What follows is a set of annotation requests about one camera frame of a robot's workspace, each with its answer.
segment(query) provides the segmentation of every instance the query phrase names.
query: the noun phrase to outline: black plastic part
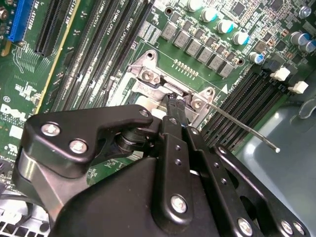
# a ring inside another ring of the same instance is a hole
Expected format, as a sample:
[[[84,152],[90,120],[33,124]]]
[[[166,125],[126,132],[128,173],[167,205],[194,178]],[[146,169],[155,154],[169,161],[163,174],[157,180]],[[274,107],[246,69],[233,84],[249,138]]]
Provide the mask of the black plastic part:
[[[75,196],[49,237],[169,237],[152,218],[156,158],[136,161]],[[195,217],[179,237],[219,237],[198,176],[190,174]]]
[[[70,3],[71,0],[50,0],[36,43],[35,53],[43,57],[47,57],[53,53]]]
[[[146,110],[139,105],[128,105],[35,115],[25,123],[21,145],[28,156],[59,175],[78,178],[88,171],[96,155],[110,147],[117,133],[151,124],[152,115],[147,111],[145,117],[140,111]],[[58,125],[60,134],[44,135],[41,127],[47,123]],[[75,139],[87,144],[85,153],[70,150],[69,144]]]
[[[188,146],[182,140],[181,124],[171,119],[174,118],[163,117],[160,130],[162,141],[156,166],[152,214],[157,225],[165,232],[179,234],[192,222],[194,208]],[[184,213],[173,209],[170,202],[173,196],[185,201],[187,208]]]

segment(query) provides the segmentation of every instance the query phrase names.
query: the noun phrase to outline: dimm slot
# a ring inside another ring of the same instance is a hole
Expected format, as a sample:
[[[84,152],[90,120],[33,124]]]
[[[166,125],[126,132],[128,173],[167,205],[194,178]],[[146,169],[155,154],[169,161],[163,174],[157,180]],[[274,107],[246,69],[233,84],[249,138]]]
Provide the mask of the dimm slot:
[[[90,12],[87,24],[82,33],[82,37],[80,38],[76,53],[71,59],[71,64],[69,65],[62,80],[62,85],[60,86],[58,95],[52,106],[51,112],[59,111],[63,108],[69,91],[75,82],[75,76],[77,75],[78,70],[81,68],[84,62],[82,57],[89,50],[93,42],[93,38],[96,35],[96,31],[98,30],[101,21],[105,17],[105,13],[109,7],[109,4],[110,1],[108,0],[97,0],[97,2],[94,4]]]
[[[129,3],[129,7],[126,8],[124,12],[124,18],[121,19],[119,25],[120,27],[115,32],[115,37],[112,40],[111,45],[109,46],[109,51],[104,55],[102,58],[102,64],[99,66],[98,70],[94,74],[93,78],[95,80],[99,80],[101,83],[99,84],[100,87],[96,88],[94,87],[92,94],[88,100],[88,104],[85,106],[86,108],[93,108],[96,105],[95,97],[93,97],[93,94],[102,96],[100,90],[104,87],[107,79],[107,75],[109,72],[109,62],[113,60],[115,57],[119,57],[120,55],[117,54],[119,48],[123,45],[124,41],[127,39],[126,35],[123,36],[123,33],[128,34],[128,31],[131,30],[131,26],[127,28],[127,25],[133,24],[131,21],[132,15],[135,11],[135,7],[137,6],[138,1],[131,1]]]
[[[100,89],[103,88],[101,93],[99,93],[97,101],[94,103],[94,107],[104,107],[106,106],[106,103],[108,101],[110,91],[112,88],[112,85],[114,83],[113,80],[109,80],[108,78],[110,76],[116,76],[119,69],[123,65],[124,61],[126,60],[126,57],[136,40],[139,31],[141,30],[145,20],[147,19],[149,13],[152,10],[152,7],[154,5],[155,1],[151,1],[149,4],[143,4],[142,10],[139,10],[137,12],[137,15],[134,18],[134,25],[133,29],[129,31],[128,36],[125,38],[124,46],[119,47],[119,53],[117,54],[116,58],[112,60],[111,72],[108,74],[106,79],[103,79],[103,83],[100,86]]]
[[[124,16],[122,10],[126,9],[128,5],[128,0],[124,2],[120,10],[118,10],[119,4],[119,0],[112,2],[107,13],[108,15],[104,19],[102,23],[102,28],[99,31],[98,36],[96,37],[95,43],[89,52],[83,68],[80,70],[77,76],[77,81],[73,87],[71,95],[69,96],[68,102],[64,107],[64,110],[74,110],[79,107],[81,99],[82,97],[84,97],[84,95],[82,94],[84,94],[84,90],[86,89],[91,76],[94,74],[95,70],[98,68],[102,61],[100,57],[102,57],[105,52],[108,53],[109,42],[112,41],[114,31],[117,26],[119,26],[118,22]]]

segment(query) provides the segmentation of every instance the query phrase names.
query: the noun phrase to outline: black pcie slot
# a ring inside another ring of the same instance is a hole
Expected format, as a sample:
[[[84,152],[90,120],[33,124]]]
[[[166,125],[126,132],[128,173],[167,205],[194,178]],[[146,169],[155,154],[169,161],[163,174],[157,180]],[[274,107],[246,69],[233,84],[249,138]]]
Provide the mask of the black pcie slot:
[[[260,95],[258,94],[254,98],[253,103],[246,110],[240,113],[238,120],[250,126],[250,123],[251,123],[250,118],[260,113],[260,109],[262,109],[261,107],[265,105],[267,101],[269,101],[268,98],[274,93],[274,91],[275,90],[273,89],[273,87],[267,84],[266,88],[263,90],[263,93]],[[228,133],[223,134],[225,137],[220,139],[221,140],[220,144],[223,146],[226,146],[227,143],[229,143],[230,140],[233,139],[236,133],[240,131],[241,129],[239,126],[237,126],[233,122],[230,123],[230,127],[231,128],[229,129]]]
[[[84,88],[89,82],[89,79],[91,78],[89,75],[92,75],[96,68],[98,68],[98,65],[100,65],[100,55],[104,55],[107,51],[109,42],[112,40],[113,32],[114,30],[111,30],[109,33],[108,29],[110,27],[110,24],[112,22],[112,19],[114,17],[114,13],[116,12],[120,1],[114,0],[110,1],[111,5],[109,9],[107,10],[107,13],[105,14],[105,18],[102,22],[102,27],[98,31],[97,36],[94,39],[92,48],[88,52],[88,57],[85,58],[83,67],[80,69],[80,72],[77,75],[77,80],[75,82],[75,85],[72,88],[72,91],[70,93],[70,96],[68,97],[68,100],[64,106],[63,110],[70,110],[72,106],[78,107],[80,104],[80,98],[78,98],[78,91],[80,87]],[[125,0],[123,8],[126,8],[128,0]],[[113,25],[113,29],[115,29],[119,24],[118,21],[121,17],[124,17],[124,14],[119,14],[117,20],[115,21]],[[107,37],[107,41],[104,45],[102,45],[103,39]]]
[[[35,53],[47,57],[53,53],[71,0],[51,0],[36,43]]]
[[[258,74],[253,73],[250,71],[237,86],[232,94],[226,99],[224,104],[221,106],[221,109],[226,111],[230,114],[231,110],[236,106],[236,104],[242,99],[245,93],[251,88],[252,84],[258,79]],[[202,135],[206,142],[211,140],[211,132],[216,129],[221,122],[223,121],[224,117],[219,114],[215,113],[214,116],[211,118],[209,123],[203,128]]]
[[[66,96],[68,90],[69,88],[73,87],[76,79],[75,77],[84,63],[82,57],[84,57],[84,55],[89,51],[89,48],[92,45],[93,39],[96,35],[96,31],[99,29],[100,23],[105,17],[105,13],[109,5],[110,1],[108,0],[97,0],[97,2],[94,4],[87,24],[83,30],[82,37],[78,43],[76,53],[73,55],[71,63],[64,75],[62,85],[60,86],[60,90],[52,106],[51,112],[57,111],[60,103],[67,99]],[[92,38],[89,39],[90,31],[92,31]]]
[[[241,120],[243,111],[246,111],[251,107],[251,103],[260,97],[260,92],[267,85],[267,82],[264,80],[257,79],[253,85],[249,93],[245,94],[244,98],[241,98],[245,103],[234,104],[234,109],[231,110],[230,115]],[[211,136],[207,139],[210,145],[214,145],[217,141],[222,140],[221,137],[226,133],[226,131],[233,124],[229,119],[220,115],[220,125],[218,125],[212,132]]]
[[[111,40],[111,45],[109,45],[109,50],[107,53],[102,57],[102,63],[98,67],[97,71],[93,75],[94,83],[100,83],[100,89],[104,88],[106,82],[109,78],[109,72],[111,71],[113,65],[115,65],[116,61],[122,57],[122,50],[124,48],[124,45],[126,44],[128,36],[131,33],[131,30],[134,28],[135,23],[137,22],[139,18],[139,12],[144,8],[144,6],[147,4],[146,1],[144,1],[140,9],[138,9],[138,12],[135,16],[133,16],[133,13],[136,10],[138,1],[130,1],[128,7],[124,11],[123,15],[124,18],[121,19],[119,23],[119,28],[115,31],[115,36],[113,40]],[[80,108],[85,108],[87,106],[87,103],[91,102],[89,101],[91,93],[93,89],[90,89],[87,91],[83,103],[81,104]],[[90,107],[96,107],[100,104],[100,98],[104,97],[104,91],[101,91],[101,93],[97,93],[98,98],[91,102]]]
[[[256,118],[252,120],[252,122],[249,124],[249,126],[254,127],[264,116],[265,114],[272,109],[272,107],[281,99],[282,93],[278,92],[276,95],[274,95],[273,99],[269,101],[268,104],[265,105],[265,107],[260,111],[259,114],[256,115]],[[235,136],[230,143],[227,144],[228,149],[234,150],[238,144],[240,144],[245,137],[249,134],[248,132],[241,130],[239,131],[240,135]]]

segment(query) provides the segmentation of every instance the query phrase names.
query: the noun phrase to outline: pcie slot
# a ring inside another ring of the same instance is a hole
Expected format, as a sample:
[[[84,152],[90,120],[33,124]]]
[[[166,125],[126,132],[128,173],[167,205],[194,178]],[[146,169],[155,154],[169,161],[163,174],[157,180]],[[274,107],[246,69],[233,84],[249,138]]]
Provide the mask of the pcie slot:
[[[128,0],[125,0],[122,9],[117,11],[119,4],[119,0],[115,0],[111,3],[107,12],[107,16],[102,22],[102,27],[95,39],[95,43],[93,44],[93,47],[91,48],[88,57],[85,60],[83,68],[80,70],[77,76],[77,81],[72,89],[64,110],[77,109],[79,107],[81,99],[84,96],[84,90],[86,89],[91,76],[99,67],[103,55],[105,53],[108,54],[108,46],[112,41],[114,29],[120,27],[119,21],[122,17],[124,17],[124,13],[122,13],[122,11],[126,9]]]
[[[108,81],[113,65],[116,64],[118,59],[122,58],[122,52],[124,52],[126,45],[129,44],[128,40],[131,40],[131,33],[137,34],[133,30],[135,29],[135,24],[137,24],[141,15],[140,12],[147,3],[141,3],[140,7],[138,4],[138,1],[132,1],[129,3],[129,7],[126,8],[124,13],[126,17],[119,23],[120,28],[118,28],[115,32],[115,38],[112,40],[112,44],[109,46],[109,51],[105,57],[102,58],[102,64],[99,66],[98,70],[93,76],[93,83],[97,86],[95,86],[93,89],[90,88],[90,90],[87,91],[80,108],[95,107],[99,103],[100,98],[104,97],[104,92],[102,89]]]
[[[53,53],[71,0],[51,0],[42,29],[36,43],[35,53],[47,57]]]
[[[23,39],[34,0],[19,0],[8,39],[12,42]]]
[[[88,53],[90,47],[93,44],[93,39],[96,36],[96,32],[105,17],[109,5],[110,1],[108,0],[97,0],[97,2],[94,4],[89,15],[90,17],[82,33],[82,37],[78,43],[76,53],[71,59],[71,64],[64,75],[62,85],[60,86],[60,90],[51,109],[52,112],[62,110],[64,107],[64,103],[66,103],[69,91],[75,83],[78,71],[84,63],[84,56]]]
[[[226,99],[224,104],[221,106],[221,109],[230,114],[230,111],[240,101],[240,99],[245,95],[245,93],[250,89],[250,87],[257,80],[257,78],[258,78],[258,74],[255,74],[252,71],[250,71],[243,78],[243,81],[241,82],[241,84]],[[221,124],[223,119],[224,117],[221,114],[215,113],[214,116],[211,118],[211,120],[208,122],[208,124],[203,128],[201,133],[204,136],[204,139],[206,140],[206,142],[211,140],[210,133]]]
[[[249,124],[251,127],[254,127],[264,116],[265,114],[273,108],[273,106],[281,99],[282,94],[278,92],[273,96],[273,99],[269,101],[268,104],[265,105],[265,107],[260,111],[259,114],[256,115],[256,118],[254,118]],[[248,135],[248,133],[244,130],[239,131],[240,135],[237,136],[236,138],[233,138],[230,143],[227,145],[228,149],[233,150],[236,148],[238,144],[240,144],[244,138]]]
[[[244,103],[231,104],[231,106],[234,106],[234,109],[231,110],[230,115],[241,120],[240,117],[242,116],[243,111],[248,110],[249,107],[251,107],[251,103],[255,101],[257,97],[260,97],[260,92],[264,89],[265,85],[267,85],[266,81],[257,79],[256,82],[253,83],[249,93],[245,94],[244,98],[241,98]],[[211,136],[208,138],[208,143],[210,143],[210,145],[214,145],[217,141],[222,140],[221,137],[233,124],[229,119],[225,118],[222,115],[220,115],[220,122],[220,125],[212,130]]]

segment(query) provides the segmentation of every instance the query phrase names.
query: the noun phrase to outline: chip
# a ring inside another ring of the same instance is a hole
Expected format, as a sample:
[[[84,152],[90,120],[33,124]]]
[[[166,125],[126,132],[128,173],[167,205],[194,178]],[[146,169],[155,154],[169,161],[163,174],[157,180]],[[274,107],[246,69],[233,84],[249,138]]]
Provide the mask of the chip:
[[[205,47],[202,53],[200,54],[200,56],[198,57],[198,60],[206,64],[208,60],[210,59],[210,57],[212,56],[212,54],[213,54],[212,51],[208,47]]]
[[[262,53],[263,51],[265,51],[267,45],[262,42],[262,41],[258,41],[258,43],[255,46],[255,51],[258,53]]]
[[[202,46],[202,44],[199,41],[197,41],[196,39],[194,39],[191,41],[190,46],[187,49],[187,53],[194,57],[198,53],[201,46]]]
[[[271,37],[272,37],[272,34],[270,34],[269,32],[267,32],[266,35],[262,38],[262,40],[264,40],[265,42],[267,42]]]
[[[219,73],[219,75],[221,75],[222,77],[226,78],[226,77],[228,77],[228,76],[231,74],[231,72],[233,71],[233,69],[234,69],[234,67],[233,67],[231,64],[227,63],[227,64],[223,67],[223,69],[221,70],[221,72]]]
[[[236,54],[234,54],[233,52],[231,52],[228,56],[227,56],[227,61],[231,62],[233,60],[233,58],[235,58]]]
[[[177,24],[177,21],[179,20],[180,14],[178,12],[174,12],[172,17],[170,18],[170,21]]]
[[[233,13],[235,13],[237,16],[240,16],[244,10],[245,6],[240,2],[237,2],[236,6],[232,9]]]
[[[184,31],[180,31],[176,40],[173,43],[179,48],[183,48],[185,44],[188,42],[189,38],[190,36],[187,33],[185,33]]]
[[[219,66],[223,63],[223,61],[224,59],[222,59],[218,55],[215,55],[215,57],[212,59],[208,67],[216,71],[219,68]]]
[[[176,33],[176,30],[177,27],[173,23],[168,22],[161,36],[164,37],[166,40],[171,40],[174,36],[174,33]]]
[[[271,8],[272,8],[274,11],[278,11],[282,5],[283,5],[283,0],[275,0],[275,1],[271,4]]]
[[[276,50],[278,50],[278,51],[283,51],[285,49],[285,47],[286,47],[286,43],[284,41],[281,41],[281,40],[275,46]]]
[[[201,36],[204,35],[204,33],[205,33],[205,31],[199,28],[199,29],[197,30],[197,32],[196,32],[196,34],[195,34],[194,37],[199,40],[199,39],[201,38]]]
[[[299,64],[302,61],[303,57],[299,54],[296,54],[295,57],[292,59],[292,62],[295,64]]]
[[[225,50],[225,46],[223,46],[223,45],[220,44],[220,45],[218,46],[216,52],[217,52],[218,54],[221,54],[224,50]]]
[[[191,21],[186,21],[186,23],[183,26],[183,30],[185,31],[189,31],[189,28],[193,25],[193,23]]]
[[[212,44],[216,41],[213,37],[208,38],[207,42],[205,43],[206,46],[211,47]]]

